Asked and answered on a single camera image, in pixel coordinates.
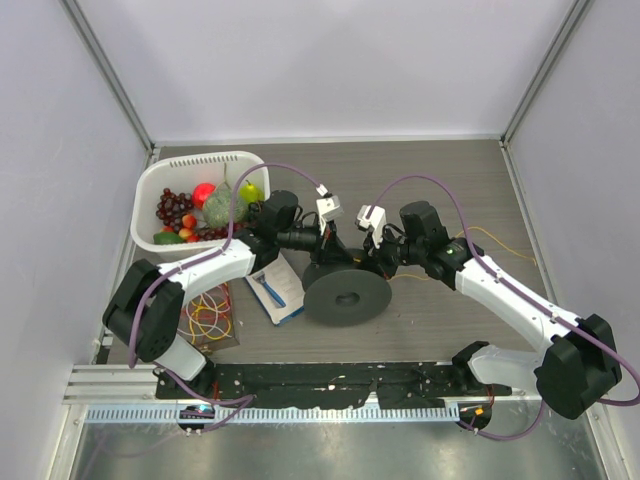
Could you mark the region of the grey perforated cable spool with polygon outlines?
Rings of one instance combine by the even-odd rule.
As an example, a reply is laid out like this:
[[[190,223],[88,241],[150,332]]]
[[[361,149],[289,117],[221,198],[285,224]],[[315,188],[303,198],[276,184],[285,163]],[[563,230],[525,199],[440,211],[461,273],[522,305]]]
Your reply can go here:
[[[392,299],[388,281],[351,265],[310,264],[302,275],[304,313],[329,327],[355,326],[374,319]]]

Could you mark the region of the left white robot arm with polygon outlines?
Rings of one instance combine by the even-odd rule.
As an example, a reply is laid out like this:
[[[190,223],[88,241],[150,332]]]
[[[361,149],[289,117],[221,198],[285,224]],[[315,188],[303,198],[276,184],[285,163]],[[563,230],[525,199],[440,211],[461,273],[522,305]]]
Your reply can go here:
[[[334,220],[342,213],[337,196],[316,202],[315,222],[302,224],[298,198],[274,192],[249,225],[234,232],[222,247],[163,265],[134,262],[107,305],[102,322],[126,343],[135,358],[155,363],[190,398],[213,395],[215,366],[177,332],[184,305],[223,283],[248,277],[272,263],[282,249],[350,260],[337,239]]]

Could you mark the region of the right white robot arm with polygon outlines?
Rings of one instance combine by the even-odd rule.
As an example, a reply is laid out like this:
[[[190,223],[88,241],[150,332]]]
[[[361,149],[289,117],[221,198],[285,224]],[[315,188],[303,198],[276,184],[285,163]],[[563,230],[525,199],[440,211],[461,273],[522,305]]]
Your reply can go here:
[[[451,371],[457,391],[477,393],[497,384],[537,393],[557,414],[576,419],[622,379],[613,358],[615,341],[606,320],[580,318],[541,297],[501,269],[464,238],[448,235],[426,201],[400,210],[401,227],[379,206],[364,205],[356,217],[368,257],[388,277],[400,266],[419,266],[428,277],[486,307],[511,326],[531,351],[476,342],[461,351]]]

